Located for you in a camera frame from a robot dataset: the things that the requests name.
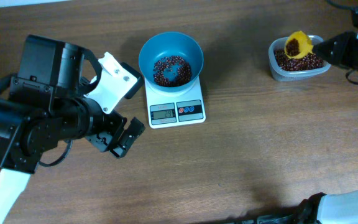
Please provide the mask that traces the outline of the clear plastic container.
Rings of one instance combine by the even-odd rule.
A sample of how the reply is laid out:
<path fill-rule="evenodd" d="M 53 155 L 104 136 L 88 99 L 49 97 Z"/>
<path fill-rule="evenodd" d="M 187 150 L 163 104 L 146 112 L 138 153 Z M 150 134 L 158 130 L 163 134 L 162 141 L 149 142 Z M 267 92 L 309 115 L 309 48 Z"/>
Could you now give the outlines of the clear plastic container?
<path fill-rule="evenodd" d="M 312 78 L 318 76 L 322 73 L 327 72 L 331 65 L 324 61 L 323 66 L 321 68 L 313 69 L 313 70 L 302 70 L 302 71 L 295 71 L 289 72 L 286 70 L 281 69 L 278 66 L 276 58 L 274 56 L 274 51 L 284 48 L 285 42 L 287 41 L 288 37 L 282 37 L 270 44 L 268 48 L 268 58 L 269 58 L 269 68 L 274 80 L 278 82 L 290 82 L 290 81 L 297 81 L 297 80 L 304 80 L 308 78 Z"/>

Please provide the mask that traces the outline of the blue plastic bowl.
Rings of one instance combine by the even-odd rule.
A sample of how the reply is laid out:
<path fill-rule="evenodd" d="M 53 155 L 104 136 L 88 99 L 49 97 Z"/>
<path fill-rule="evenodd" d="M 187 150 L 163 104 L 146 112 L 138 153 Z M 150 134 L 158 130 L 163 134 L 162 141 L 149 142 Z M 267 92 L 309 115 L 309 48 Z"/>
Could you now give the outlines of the blue plastic bowl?
<path fill-rule="evenodd" d="M 183 57 L 190 65 L 193 73 L 189 83 L 178 87 L 159 86 L 154 82 L 154 63 L 162 57 L 172 55 Z M 139 68 L 145 80 L 153 88 L 167 93 L 186 90 L 199 77 L 204 65 L 204 55 L 195 39 L 181 32 L 164 32 L 149 39 L 141 48 L 139 54 Z"/>

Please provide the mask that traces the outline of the white digital kitchen scale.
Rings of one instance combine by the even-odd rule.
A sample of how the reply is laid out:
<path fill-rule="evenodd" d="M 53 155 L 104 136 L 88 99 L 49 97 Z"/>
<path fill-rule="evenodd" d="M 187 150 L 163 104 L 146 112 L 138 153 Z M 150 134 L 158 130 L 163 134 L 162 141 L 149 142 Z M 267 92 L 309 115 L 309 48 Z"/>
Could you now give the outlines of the white digital kitchen scale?
<path fill-rule="evenodd" d="M 186 90 L 167 93 L 145 81 L 149 125 L 152 129 L 203 123 L 206 120 L 200 79 Z"/>

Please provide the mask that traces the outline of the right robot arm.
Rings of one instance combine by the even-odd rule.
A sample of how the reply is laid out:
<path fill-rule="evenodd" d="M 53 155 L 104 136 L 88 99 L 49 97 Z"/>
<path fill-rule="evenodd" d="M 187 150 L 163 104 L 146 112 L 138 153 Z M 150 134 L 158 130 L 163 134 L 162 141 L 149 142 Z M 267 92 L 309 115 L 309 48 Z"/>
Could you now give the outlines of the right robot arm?
<path fill-rule="evenodd" d="M 355 32 L 344 32 L 319 44 L 312 44 L 302 31 L 294 32 L 285 43 L 291 49 L 287 55 L 301 59 L 315 54 L 331 65 L 347 70 L 346 79 L 358 71 L 358 37 Z M 345 194 L 316 194 L 300 204 L 301 212 L 295 223 L 358 223 L 358 190 Z"/>

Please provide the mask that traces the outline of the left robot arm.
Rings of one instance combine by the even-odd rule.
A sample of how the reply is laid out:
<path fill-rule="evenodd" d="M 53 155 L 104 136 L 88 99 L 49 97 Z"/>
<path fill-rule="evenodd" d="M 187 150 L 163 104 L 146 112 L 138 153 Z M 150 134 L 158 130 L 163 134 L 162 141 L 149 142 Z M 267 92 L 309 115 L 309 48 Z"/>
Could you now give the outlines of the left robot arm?
<path fill-rule="evenodd" d="M 101 152 L 124 157 L 145 126 L 115 108 L 143 86 L 142 75 L 111 54 L 29 35 L 19 71 L 0 79 L 0 223 L 63 141 L 86 139 Z"/>

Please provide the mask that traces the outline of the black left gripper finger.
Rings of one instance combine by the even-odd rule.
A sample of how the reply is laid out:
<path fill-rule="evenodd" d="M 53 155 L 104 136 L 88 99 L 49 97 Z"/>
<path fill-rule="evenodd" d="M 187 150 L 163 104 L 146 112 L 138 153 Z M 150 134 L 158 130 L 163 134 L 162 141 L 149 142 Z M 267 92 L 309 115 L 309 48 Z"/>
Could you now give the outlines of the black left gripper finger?
<path fill-rule="evenodd" d="M 131 75 L 133 75 L 136 79 L 135 85 L 124 95 L 124 98 L 129 100 L 131 99 L 144 85 L 144 78 L 141 73 L 139 73 L 137 70 L 132 68 L 130 65 L 128 65 L 125 62 L 121 62 L 120 65 L 127 70 Z"/>
<path fill-rule="evenodd" d="M 134 117 L 129 127 L 123 131 L 119 139 L 113 144 L 113 147 L 109 150 L 110 153 L 117 159 L 123 158 L 144 131 L 145 125 Z"/>

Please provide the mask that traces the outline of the red beans in bowl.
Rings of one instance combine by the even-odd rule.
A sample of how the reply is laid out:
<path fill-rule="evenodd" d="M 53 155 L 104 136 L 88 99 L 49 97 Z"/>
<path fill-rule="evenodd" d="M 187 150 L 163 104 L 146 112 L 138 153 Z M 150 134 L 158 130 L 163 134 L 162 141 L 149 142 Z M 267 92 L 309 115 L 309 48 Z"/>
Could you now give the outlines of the red beans in bowl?
<path fill-rule="evenodd" d="M 178 87 L 190 82 L 191 65 L 181 56 L 162 57 L 154 63 L 154 82 L 159 86 Z"/>

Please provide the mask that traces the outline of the red adzuki beans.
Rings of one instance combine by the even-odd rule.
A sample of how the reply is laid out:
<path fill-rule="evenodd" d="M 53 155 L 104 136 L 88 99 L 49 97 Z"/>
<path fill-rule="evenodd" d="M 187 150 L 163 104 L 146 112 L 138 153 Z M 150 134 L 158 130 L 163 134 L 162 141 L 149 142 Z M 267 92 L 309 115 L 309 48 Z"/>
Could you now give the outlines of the red adzuki beans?
<path fill-rule="evenodd" d="M 301 59 L 288 58 L 283 49 L 275 50 L 274 56 L 278 66 L 288 72 L 314 70 L 324 67 L 324 60 L 315 54 L 308 54 Z"/>

